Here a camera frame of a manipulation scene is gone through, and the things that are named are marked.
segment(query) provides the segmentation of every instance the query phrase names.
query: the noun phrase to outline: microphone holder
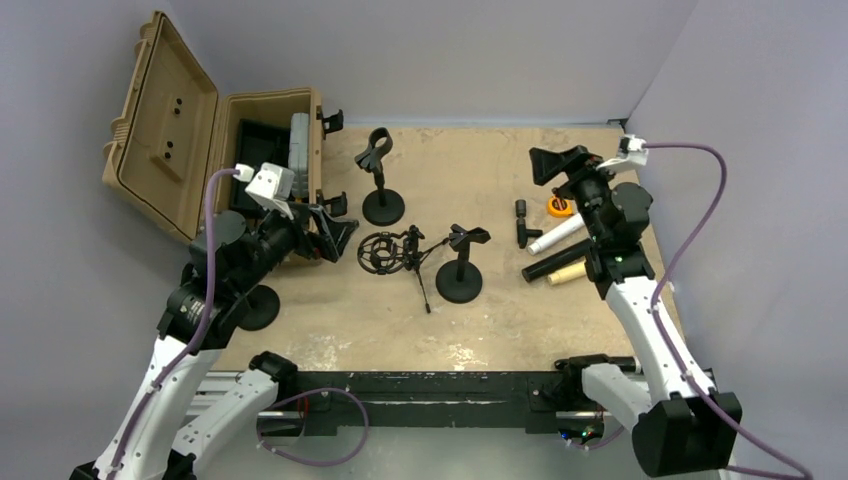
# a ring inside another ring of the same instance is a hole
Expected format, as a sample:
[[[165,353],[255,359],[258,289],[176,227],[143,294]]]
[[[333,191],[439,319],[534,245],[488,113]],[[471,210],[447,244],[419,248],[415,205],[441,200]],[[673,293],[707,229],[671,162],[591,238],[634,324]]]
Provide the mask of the microphone holder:
[[[442,265],[436,274],[436,289],[445,300],[468,303],[483,290],[483,275],[469,261],[471,243],[486,243],[491,238],[489,232],[480,227],[465,230],[457,224],[451,226],[448,242],[458,255],[456,260]]]
[[[377,142],[385,139],[382,145]],[[369,223],[378,227],[394,225],[403,217],[406,205],[403,197],[394,190],[385,188],[386,177],[383,174],[382,158],[392,151],[392,136],[385,127],[378,128],[368,136],[368,147],[356,156],[359,168],[374,175],[377,190],[369,193],[362,202],[362,215]]]
[[[427,291],[421,279],[421,264],[433,250],[448,243],[448,239],[443,239],[423,252],[419,250],[419,240],[424,240],[424,234],[415,225],[410,225],[409,230],[400,234],[372,233],[359,244],[356,258],[363,270],[374,275],[391,275],[401,268],[414,271],[424,295],[424,308],[430,313],[430,302],[427,301]]]

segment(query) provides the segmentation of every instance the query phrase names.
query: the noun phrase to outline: orange tape measure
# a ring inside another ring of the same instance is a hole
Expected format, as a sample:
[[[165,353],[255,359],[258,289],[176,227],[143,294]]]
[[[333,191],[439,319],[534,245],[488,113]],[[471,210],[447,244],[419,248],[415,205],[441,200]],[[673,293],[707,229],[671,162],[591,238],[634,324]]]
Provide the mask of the orange tape measure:
[[[566,218],[574,215],[574,210],[571,208],[571,202],[554,195],[548,200],[548,214],[552,217]]]

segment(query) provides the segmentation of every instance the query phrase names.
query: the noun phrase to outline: black cylinder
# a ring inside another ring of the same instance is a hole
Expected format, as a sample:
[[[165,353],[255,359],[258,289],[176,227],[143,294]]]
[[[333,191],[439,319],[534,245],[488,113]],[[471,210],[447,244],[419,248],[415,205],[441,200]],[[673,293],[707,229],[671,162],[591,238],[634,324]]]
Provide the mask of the black cylinder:
[[[383,175],[382,171],[374,172],[374,184],[377,185],[377,202],[381,207],[385,207],[387,203],[386,190],[384,188],[386,185],[386,177]]]
[[[518,236],[518,247],[524,248],[527,246],[527,223],[523,218],[515,219],[515,232]]]
[[[215,298],[210,310],[210,322],[214,322],[220,312],[230,308],[227,300]],[[165,316],[172,320],[167,324],[167,334],[184,343],[191,341],[197,329],[203,310],[206,308],[206,289],[199,282],[189,282],[171,292],[165,302]]]
[[[523,198],[515,201],[515,216],[518,218],[527,216],[527,202]]]
[[[456,264],[456,281],[461,282],[465,279],[465,267],[468,265],[468,259],[470,258],[470,249],[463,248],[459,251],[459,255],[457,255],[457,264]]]
[[[592,246],[592,240],[586,239],[580,243],[576,243],[564,250],[551,255],[548,258],[540,260],[529,267],[521,270],[521,276],[524,280],[532,282],[539,277],[554,273],[560,268],[566,267],[581,258],[589,252],[589,247]]]
[[[265,275],[279,265],[298,243],[294,229],[299,228],[283,218],[278,212],[269,214],[259,227],[259,249],[256,260],[247,271],[239,275],[239,285],[249,291]]]

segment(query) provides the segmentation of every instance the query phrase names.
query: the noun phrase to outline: open case lid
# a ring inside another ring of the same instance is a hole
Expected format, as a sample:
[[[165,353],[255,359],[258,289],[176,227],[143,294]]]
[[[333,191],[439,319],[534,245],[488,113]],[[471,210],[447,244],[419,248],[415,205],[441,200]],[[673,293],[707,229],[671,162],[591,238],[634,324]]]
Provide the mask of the open case lid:
[[[187,243],[197,233],[218,90],[162,12],[141,27],[103,182]]]

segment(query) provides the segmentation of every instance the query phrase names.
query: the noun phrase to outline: white pvc pipe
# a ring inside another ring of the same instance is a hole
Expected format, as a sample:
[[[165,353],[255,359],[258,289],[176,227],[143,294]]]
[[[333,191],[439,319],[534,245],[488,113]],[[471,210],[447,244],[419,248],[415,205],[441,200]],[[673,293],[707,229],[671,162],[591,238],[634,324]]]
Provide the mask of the white pvc pipe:
[[[537,253],[544,252],[553,244],[583,228],[584,225],[583,217],[581,217],[578,213],[568,220],[560,223],[559,226],[550,232],[537,238],[535,242],[527,246],[527,251],[530,252],[530,255],[536,255]]]

